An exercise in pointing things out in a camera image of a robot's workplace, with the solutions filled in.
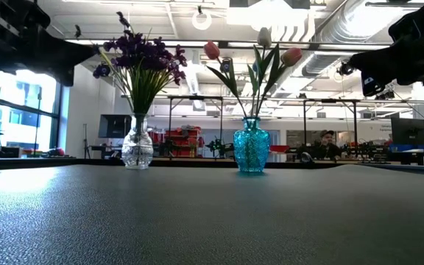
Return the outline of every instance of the computer monitor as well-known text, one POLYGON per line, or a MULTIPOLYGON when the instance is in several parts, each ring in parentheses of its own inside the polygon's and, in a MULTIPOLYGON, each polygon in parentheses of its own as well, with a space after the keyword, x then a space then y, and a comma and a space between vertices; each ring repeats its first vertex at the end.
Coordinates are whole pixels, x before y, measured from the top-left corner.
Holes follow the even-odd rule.
POLYGON ((394 144, 424 144, 424 120, 391 118, 394 144))
POLYGON ((100 138, 124 138, 130 130, 132 118, 129 115, 101 115, 100 138))

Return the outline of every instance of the man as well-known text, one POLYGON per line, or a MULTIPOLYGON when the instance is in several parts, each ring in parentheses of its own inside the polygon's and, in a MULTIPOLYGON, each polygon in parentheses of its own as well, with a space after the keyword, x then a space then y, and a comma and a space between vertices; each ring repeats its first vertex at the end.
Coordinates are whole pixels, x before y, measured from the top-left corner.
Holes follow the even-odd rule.
POLYGON ((317 159, 340 159, 342 151, 335 144, 333 144, 333 136, 335 132, 332 130, 323 130, 320 133, 321 142, 319 146, 315 147, 313 157, 317 159))

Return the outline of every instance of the vase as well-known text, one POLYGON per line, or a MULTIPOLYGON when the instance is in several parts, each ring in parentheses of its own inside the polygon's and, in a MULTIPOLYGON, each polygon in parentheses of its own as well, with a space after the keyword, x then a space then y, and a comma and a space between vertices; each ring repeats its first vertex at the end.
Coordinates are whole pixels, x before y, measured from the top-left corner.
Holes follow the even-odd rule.
POLYGON ((235 132, 235 160, 241 172, 262 172, 269 155, 269 133, 259 128, 259 118, 243 118, 244 129, 235 132))
POLYGON ((134 113, 130 131, 122 144, 122 160, 127 169, 148 169, 153 159, 153 142, 146 131, 147 114, 134 113))

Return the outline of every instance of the gray table surface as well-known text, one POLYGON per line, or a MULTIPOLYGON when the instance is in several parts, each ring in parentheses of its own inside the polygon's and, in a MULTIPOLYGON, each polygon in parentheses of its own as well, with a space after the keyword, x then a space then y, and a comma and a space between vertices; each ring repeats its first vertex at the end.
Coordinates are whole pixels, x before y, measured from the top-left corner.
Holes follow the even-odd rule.
POLYGON ((424 264, 424 175, 0 171, 0 264, 424 264))

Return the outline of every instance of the blue glass vase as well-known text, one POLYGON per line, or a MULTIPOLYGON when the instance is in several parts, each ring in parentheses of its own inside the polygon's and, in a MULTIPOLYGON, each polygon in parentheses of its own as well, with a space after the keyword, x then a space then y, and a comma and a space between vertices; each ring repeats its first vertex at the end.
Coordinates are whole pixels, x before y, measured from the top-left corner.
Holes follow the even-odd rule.
POLYGON ((259 118, 243 118, 244 129, 235 132, 235 160, 241 172, 262 172, 269 154, 269 133, 259 128, 259 118))

